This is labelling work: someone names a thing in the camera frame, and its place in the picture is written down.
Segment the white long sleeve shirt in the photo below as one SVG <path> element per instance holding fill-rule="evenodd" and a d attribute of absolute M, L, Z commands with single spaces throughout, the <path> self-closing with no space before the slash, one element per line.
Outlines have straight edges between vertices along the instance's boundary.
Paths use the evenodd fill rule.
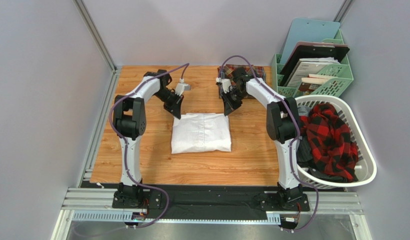
<path fill-rule="evenodd" d="M 231 152 L 229 118 L 222 113 L 187 113 L 174 118 L 171 154 Z"/>

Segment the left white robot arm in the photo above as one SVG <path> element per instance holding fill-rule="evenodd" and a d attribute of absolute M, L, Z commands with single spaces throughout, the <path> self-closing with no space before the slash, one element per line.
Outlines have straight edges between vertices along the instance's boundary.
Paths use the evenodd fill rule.
<path fill-rule="evenodd" d="M 143 201 L 144 185 L 140 173 L 140 144 L 147 120 L 145 104 L 153 96 L 163 102 L 163 108 L 173 117 L 181 118 L 181 93 L 167 86 L 172 77 L 169 71 L 146 72 L 140 84 L 125 95 L 117 95 L 111 108 L 110 123 L 119 137 L 123 155 L 123 173 L 116 191 L 118 201 Z"/>

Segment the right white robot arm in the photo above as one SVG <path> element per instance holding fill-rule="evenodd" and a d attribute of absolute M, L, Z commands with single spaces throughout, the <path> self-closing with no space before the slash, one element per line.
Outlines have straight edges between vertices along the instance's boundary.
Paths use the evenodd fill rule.
<path fill-rule="evenodd" d="M 266 108 L 267 134 L 277 148 L 279 202 L 289 203 L 301 198 L 302 186 L 295 156 L 299 135 L 296 100 L 278 94 L 263 79 L 247 74 L 243 67 L 237 68 L 233 76 L 234 80 L 221 76 L 216 78 L 224 115 L 228 116 L 240 108 L 247 95 L 253 96 Z"/>

